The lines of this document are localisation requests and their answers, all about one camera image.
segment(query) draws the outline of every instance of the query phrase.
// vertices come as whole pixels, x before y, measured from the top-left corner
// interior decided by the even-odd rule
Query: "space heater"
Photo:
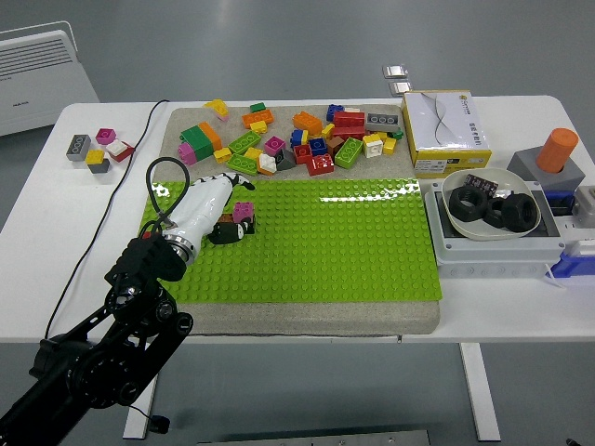
[[[65,23],[63,30],[0,41],[0,136],[53,125],[64,107],[99,102],[78,59],[73,29],[66,21],[0,32],[17,33]]]

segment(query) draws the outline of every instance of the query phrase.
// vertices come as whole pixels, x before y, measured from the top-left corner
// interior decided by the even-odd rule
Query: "gray floor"
[[[68,20],[102,101],[387,98],[380,67],[402,62],[416,88],[552,95],[590,150],[594,15],[595,2],[554,0],[3,0],[0,30]],[[50,131],[0,138],[0,225]],[[595,444],[592,344],[483,353],[503,444]],[[0,346],[0,413],[31,384],[33,354]],[[180,392],[180,378],[192,392]],[[156,411],[174,431],[150,443],[414,426],[432,444],[471,445],[464,390],[452,345],[187,346],[157,388]],[[65,444],[118,444],[123,424],[122,408],[94,412]]]

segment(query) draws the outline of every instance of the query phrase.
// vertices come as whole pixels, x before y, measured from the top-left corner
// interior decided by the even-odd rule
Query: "black wire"
[[[147,418],[148,420],[151,420],[152,421],[152,419],[145,412],[143,412],[141,409],[139,409],[138,407],[133,406],[133,405],[130,405],[128,407],[130,407],[130,408],[132,408],[132,409],[134,409],[136,411],[139,411],[140,413],[142,413],[144,415],[145,418]]]
[[[161,209],[159,207],[159,204],[157,203],[157,198],[155,197],[155,193],[152,189],[151,173],[152,173],[152,170],[154,169],[154,167],[157,166],[159,163],[166,163],[166,162],[174,163],[174,164],[177,164],[178,166],[180,166],[182,171],[184,172],[185,181],[184,181],[184,189],[182,190],[179,197],[173,202],[173,204],[171,206],[169,206],[164,211],[163,209]],[[145,223],[143,225],[143,227],[140,229],[139,237],[141,237],[142,234],[144,234],[144,232],[149,228],[150,225],[152,225],[151,233],[161,231],[162,223],[174,211],[174,209],[176,209],[176,207],[178,207],[178,204],[182,201],[182,199],[186,195],[186,192],[188,192],[188,189],[190,188],[190,172],[188,172],[188,168],[184,165],[184,163],[182,161],[177,160],[176,158],[169,157],[169,156],[163,156],[161,158],[157,158],[156,160],[154,160],[151,164],[149,164],[149,167],[147,167],[147,174],[145,175],[145,184],[147,185],[147,190],[149,191],[149,198],[151,199],[152,207],[155,209],[155,212],[157,213],[158,218],[157,218],[157,220],[151,220],[151,221],[148,221],[147,223]]]
[[[120,179],[120,182],[113,190],[112,195],[110,195],[110,200],[108,201],[108,204],[105,208],[105,212],[103,213],[103,216],[101,217],[101,221],[99,222],[97,229],[95,230],[95,234],[93,235],[93,238],[91,239],[91,243],[89,244],[89,246],[87,247],[87,249],[85,250],[83,255],[81,256],[81,258],[78,260],[78,262],[76,262],[76,265],[74,266],[73,273],[71,274],[70,279],[66,282],[66,286],[64,287],[64,290],[62,291],[62,294],[59,297],[58,303],[54,307],[54,311],[53,311],[51,317],[49,318],[49,322],[47,323],[46,334],[44,336],[45,339],[47,339],[47,337],[49,336],[49,328],[51,327],[52,322],[54,321],[54,318],[56,317],[56,314],[58,313],[58,309],[60,308],[62,300],[64,300],[64,296],[66,296],[66,292],[68,291],[68,288],[71,286],[71,283],[73,282],[74,276],[76,275],[76,271],[78,271],[79,267],[81,266],[81,263],[83,263],[83,260],[85,260],[86,255],[89,253],[89,251],[91,251],[91,248],[93,247],[93,244],[95,243],[95,240],[99,236],[99,232],[101,231],[101,228],[103,227],[103,223],[105,222],[105,219],[107,218],[107,216],[110,212],[110,209],[112,207],[113,199],[115,197],[116,192],[120,190],[122,184],[124,183],[124,181],[126,180],[126,178],[128,176],[128,172],[130,171],[130,166],[132,165],[132,160],[134,158],[134,154],[137,151],[137,148],[139,147],[140,142],[142,142],[142,140],[145,138],[145,135],[147,135],[147,131],[149,130],[149,124],[151,123],[151,118],[152,118],[153,112],[160,104],[162,104],[164,102],[169,102],[169,100],[162,99],[152,107],[151,112],[149,113],[149,118],[147,119],[147,124],[145,125],[145,129],[142,132],[142,135],[140,136],[139,142],[137,142],[132,153],[130,154],[130,157],[128,158],[128,164],[126,166],[126,170],[124,171],[124,174],[122,175],[122,179]]]

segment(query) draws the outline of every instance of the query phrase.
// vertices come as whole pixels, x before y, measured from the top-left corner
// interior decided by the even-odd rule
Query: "white bowl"
[[[475,220],[470,222],[464,222],[454,217],[450,213],[448,203],[450,201],[451,193],[454,189],[463,186],[465,184],[465,178],[467,175],[472,174],[475,177],[487,179],[488,181],[494,181],[497,183],[497,190],[513,190],[514,193],[526,193],[535,202],[535,208],[537,209],[537,221],[535,226],[526,232],[512,232],[506,228],[494,228],[488,225],[483,220]],[[477,240],[479,242],[485,242],[489,240],[506,240],[506,239],[517,239],[523,235],[527,235],[529,232],[534,230],[541,221],[541,211],[537,205],[536,199],[533,193],[529,190],[521,177],[505,169],[495,169],[486,167],[484,169],[467,169],[459,170],[444,179],[443,182],[443,200],[444,207],[446,208],[446,214],[453,224],[455,229],[464,235],[465,237]]]

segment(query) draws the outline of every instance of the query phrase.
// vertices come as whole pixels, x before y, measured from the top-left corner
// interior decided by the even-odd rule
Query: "lego baseplate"
[[[254,181],[226,207],[253,202],[256,233],[203,240],[180,282],[180,303],[436,301],[442,297],[421,193],[414,179]],[[181,182],[162,182],[167,208]],[[152,219],[148,201],[143,221]]]

